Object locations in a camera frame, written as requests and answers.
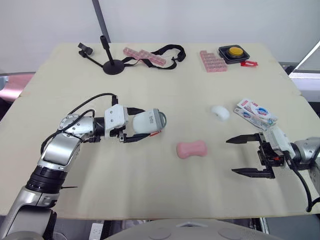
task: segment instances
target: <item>pink soap bar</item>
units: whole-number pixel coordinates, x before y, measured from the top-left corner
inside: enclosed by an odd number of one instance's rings
[[[204,157],[208,154],[208,149],[206,143],[202,140],[194,142],[179,142],[176,145],[176,153],[181,159],[186,159],[190,156]]]

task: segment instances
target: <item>metal pole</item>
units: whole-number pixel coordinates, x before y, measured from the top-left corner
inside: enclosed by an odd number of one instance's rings
[[[108,30],[107,30],[107,27],[106,27],[105,19],[104,19],[104,16],[102,14],[102,11],[101,11],[99,0],[92,0],[92,3],[93,3],[93,7],[94,7],[94,11],[95,11],[96,17],[98,18],[98,22],[99,22],[99,25],[100,25],[100,28],[101,28],[102,35],[105,36],[105,38],[108,41],[108,43],[111,43],[110,37],[109,37],[109,34],[108,34]]]

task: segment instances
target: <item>pink plastic tray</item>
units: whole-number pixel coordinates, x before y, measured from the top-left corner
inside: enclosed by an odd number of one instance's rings
[[[213,52],[202,50],[200,56],[207,73],[225,72],[227,64],[223,58],[216,57]]]

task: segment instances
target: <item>yellow button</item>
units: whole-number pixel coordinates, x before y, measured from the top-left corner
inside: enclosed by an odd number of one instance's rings
[[[231,55],[237,56],[237,57],[244,54],[244,51],[240,47],[236,47],[236,46],[230,47],[228,51]]]

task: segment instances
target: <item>table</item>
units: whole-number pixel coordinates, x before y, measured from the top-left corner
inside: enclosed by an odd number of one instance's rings
[[[165,44],[112,43],[115,59],[124,47],[155,51]],[[0,214],[6,214],[40,157],[41,142],[60,120],[89,97],[109,92],[119,103],[145,110],[158,108],[167,116],[161,134],[136,143],[102,140],[81,146],[54,210],[73,219],[249,218],[302,215],[306,194],[288,169],[274,168],[276,179],[238,175],[232,168],[259,168],[257,143],[226,140],[259,130],[233,113],[242,98],[250,98],[278,116],[278,126],[294,142],[320,136],[320,120],[294,83],[262,44],[241,44],[257,61],[256,68],[228,65],[226,72],[207,73],[199,52],[222,44],[183,44],[186,59],[174,70],[126,67],[119,75],[78,54],[77,44],[59,45],[39,68],[21,96],[0,122]],[[93,58],[105,62],[100,44],[87,44]],[[170,62],[174,50],[163,56]],[[223,105],[231,116],[220,122],[212,105]],[[96,109],[103,116],[110,97],[98,98],[81,112]],[[179,159],[178,142],[203,140],[206,157]],[[317,192],[303,171],[312,197]],[[312,211],[320,213],[316,205]]]

